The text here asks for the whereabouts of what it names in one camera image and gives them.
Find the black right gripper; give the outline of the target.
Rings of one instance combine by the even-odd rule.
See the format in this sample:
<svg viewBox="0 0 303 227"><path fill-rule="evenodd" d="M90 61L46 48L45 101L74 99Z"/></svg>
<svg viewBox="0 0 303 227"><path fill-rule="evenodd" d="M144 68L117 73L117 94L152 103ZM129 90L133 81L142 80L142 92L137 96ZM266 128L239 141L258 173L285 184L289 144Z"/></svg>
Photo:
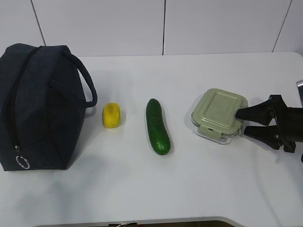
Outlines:
<svg viewBox="0 0 303 227"><path fill-rule="evenodd" d="M270 95L268 101L239 109L235 117L263 126L247 126L244 135L259 140L272 149L294 153L296 142L303 141L303 109L288 107L281 95ZM272 119L276 125L268 126Z"/></svg>

